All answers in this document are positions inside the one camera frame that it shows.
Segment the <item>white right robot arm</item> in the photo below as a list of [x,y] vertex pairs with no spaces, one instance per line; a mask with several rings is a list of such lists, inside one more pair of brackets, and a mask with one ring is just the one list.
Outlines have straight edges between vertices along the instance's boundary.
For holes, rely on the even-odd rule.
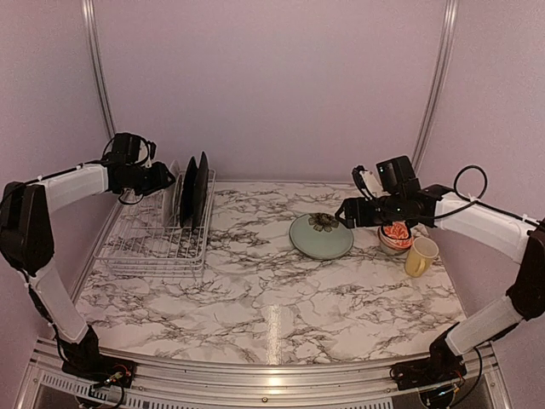
[[350,171],[357,188],[340,202],[337,221],[347,228],[379,228],[391,222],[424,227],[459,296],[465,319],[434,341],[422,375],[438,382],[460,357],[544,316],[544,219],[522,207],[502,210],[483,201],[489,186],[478,165],[457,171],[459,184],[475,179],[472,193],[454,183],[420,181],[410,159],[391,158]]

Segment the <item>red patterned white bowl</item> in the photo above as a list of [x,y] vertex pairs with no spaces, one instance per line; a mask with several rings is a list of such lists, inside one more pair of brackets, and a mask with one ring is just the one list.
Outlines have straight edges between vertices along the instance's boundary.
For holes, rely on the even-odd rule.
[[390,256],[404,254],[413,245],[414,237],[404,222],[393,222],[377,230],[381,249]]

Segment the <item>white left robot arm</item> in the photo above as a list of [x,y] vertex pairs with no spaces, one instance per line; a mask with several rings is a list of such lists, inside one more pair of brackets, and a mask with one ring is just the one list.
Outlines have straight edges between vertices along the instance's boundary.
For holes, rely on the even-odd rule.
[[175,182],[167,166],[80,164],[43,179],[10,182],[1,202],[1,254],[22,273],[39,313],[53,326],[65,359],[90,379],[107,372],[98,337],[77,311],[55,264],[53,212],[90,196],[126,190],[148,196]]

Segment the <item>pale green round plate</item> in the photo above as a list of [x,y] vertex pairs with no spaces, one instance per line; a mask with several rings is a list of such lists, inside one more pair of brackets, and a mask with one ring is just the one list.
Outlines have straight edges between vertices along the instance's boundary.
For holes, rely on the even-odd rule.
[[292,245],[306,256],[334,260],[353,247],[353,233],[331,214],[317,212],[297,217],[290,225]]

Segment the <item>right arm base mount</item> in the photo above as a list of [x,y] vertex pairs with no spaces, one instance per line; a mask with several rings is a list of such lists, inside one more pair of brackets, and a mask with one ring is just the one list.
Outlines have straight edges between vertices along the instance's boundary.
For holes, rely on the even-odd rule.
[[398,362],[390,368],[390,378],[398,390],[422,388],[454,379],[462,379],[468,373],[463,359],[441,360],[427,357]]

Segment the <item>yellow ceramic mug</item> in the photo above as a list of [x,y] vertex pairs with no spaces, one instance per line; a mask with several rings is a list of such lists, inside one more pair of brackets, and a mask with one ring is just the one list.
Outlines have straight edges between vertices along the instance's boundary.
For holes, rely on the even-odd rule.
[[421,277],[430,268],[438,255],[439,248],[433,240],[426,237],[418,237],[414,239],[408,252],[404,270],[410,277]]

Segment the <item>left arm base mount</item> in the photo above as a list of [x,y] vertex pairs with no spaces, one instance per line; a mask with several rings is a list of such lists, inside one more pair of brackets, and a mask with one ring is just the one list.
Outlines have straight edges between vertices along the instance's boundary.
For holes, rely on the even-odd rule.
[[76,377],[81,377],[94,382],[96,388],[106,386],[123,386],[129,388],[135,375],[136,363],[117,357],[102,355],[99,363],[90,369],[84,369],[83,365],[64,361],[62,371]]

